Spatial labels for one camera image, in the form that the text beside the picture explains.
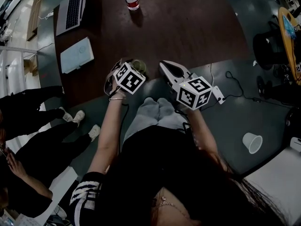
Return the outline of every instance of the wooden table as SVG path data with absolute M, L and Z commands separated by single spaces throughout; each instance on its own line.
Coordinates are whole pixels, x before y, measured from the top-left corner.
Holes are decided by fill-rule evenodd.
M 249 50 L 237 16 L 227 0 L 139 0 L 129 12 L 124 0 L 87 0 L 80 27 L 55 36 L 56 56 L 89 37 L 94 61 L 61 74 L 69 106 L 104 94 L 110 69 L 121 57 L 143 60 L 150 79 L 160 76 L 160 60 L 193 68 L 234 58 Z M 58 8 L 54 10 L 56 30 Z
M 286 8 L 281 7 L 279 9 L 278 11 L 279 26 L 280 26 L 280 31 L 281 31 L 286 55 L 288 58 L 288 62 L 291 67 L 294 80 L 298 85 L 301 85 L 301 72 L 296 72 L 296 57 L 294 54 L 294 41 L 291 39 L 291 37 L 289 37 L 286 34 L 283 16 L 286 16 L 293 26 L 297 26 L 298 22 Z

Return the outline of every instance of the black top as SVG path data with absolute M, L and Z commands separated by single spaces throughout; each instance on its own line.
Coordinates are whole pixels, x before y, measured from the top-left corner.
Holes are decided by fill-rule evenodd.
M 138 222 L 162 187 L 184 204 L 192 219 L 199 219 L 201 206 L 195 200 L 200 199 L 201 178 L 196 175 L 204 163 L 199 153 L 193 139 L 177 130 L 151 126 L 135 133 L 106 175 L 88 173 L 74 190 L 73 225 L 92 225 L 105 218 L 114 225 L 132 217 L 132 212 Z
M 1 185 L 8 188 L 8 207 L 10 209 L 35 218 L 48 208 L 52 200 L 38 194 L 32 187 L 15 176 L 9 169 L 6 158 L 3 155 L 0 156 L 0 169 Z

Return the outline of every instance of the person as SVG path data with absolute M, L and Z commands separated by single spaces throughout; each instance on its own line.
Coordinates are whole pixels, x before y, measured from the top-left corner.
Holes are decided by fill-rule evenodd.
M 264 99 L 274 99 L 278 100 L 283 104 L 294 105 L 297 107 L 301 106 L 301 86 L 293 82 L 290 84 L 281 84 L 273 86 L 271 81 L 266 84 L 261 76 L 257 77 L 257 88 L 260 97 Z
M 272 201 L 232 172 L 200 110 L 187 121 L 164 98 L 146 98 L 117 156 L 126 95 L 113 84 L 98 149 L 74 190 L 69 216 L 84 225 L 286 225 Z
M 70 115 L 62 107 L 39 111 L 44 101 L 52 97 L 62 97 L 63 94 L 62 86 L 51 86 L 27 89 L 0 98 L 0 144 L 17 136 L 34 133 L 56 118 L 68 122 Z
M 84 117 L 79 111 L 72 121 L 38 133 L 16 155 L 5 149 L 7 158 L 0 156 L 0 210 L 8 207 L 34 218 L 48 208 L 52 181 L 99 135 L 95 125 L 76 141 L 62 143 Z

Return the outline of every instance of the black pants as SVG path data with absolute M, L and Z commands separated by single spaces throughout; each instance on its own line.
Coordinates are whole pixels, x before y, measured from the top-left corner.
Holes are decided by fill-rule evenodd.
M 296 84 L 284 84 L 266 88 L 264 94 L 267 98 L 275 99 L 285 104 L 301 106 L 301 86 Z
M 28 175 L 49 187 L 53 179 L 84 152 L 91 142 L 89 134 L 79 137 L 74 142 L 62 142 L 77 127 L 76 123 L 68 122 L 31 138 L 16 154 Z
M 62 118 L 64 111 L 61 109 L 39 111 L 44 101 L 62 95 L 61 86 L 51 86 L 28 89 L 0 99 L 0 109 L 3 115 L 1 127 L 6 131 L 6 140 L 31 134 L 54 119 Z

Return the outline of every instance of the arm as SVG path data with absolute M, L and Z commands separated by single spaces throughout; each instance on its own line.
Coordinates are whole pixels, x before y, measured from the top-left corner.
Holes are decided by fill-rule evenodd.
M 222 158 L 218 154 L 216 141 L 206 125 L 206 122 L 201 114 L 200 110 L 192 111 L 190 109 L 186 110 L 189 122 L 191 124 L 192 132 L 194 134 L 195 140 L 197 141 L 197 147 L 201 150 L 207 151 L 211 157 L 217 162 L 221 163 L 225 171 L 228 167 L 223 162 Z
M 125 94 L 118 91 L 112 98 L 125 98 Z M 98 138 L 98 148 L 88 172 L 105 173 L 114 157 L 117 156 L 120 133 L 120 115 L 122 99 L 111 100 L 105 114 Z
M 45 187 L 44 184 L 42 184 L 37 179 L 29 176 L 22 163 L 20 161 L 17 161 L 12 153 L 8 154 L 7 157 L 8 166 L 10 170 L 19 178 L 21 178 L 26 184 L 28 184 L 30 187 L 32 187 L 38 194 L 47 197 L 49 199 L 52 199 L 52 192 Z

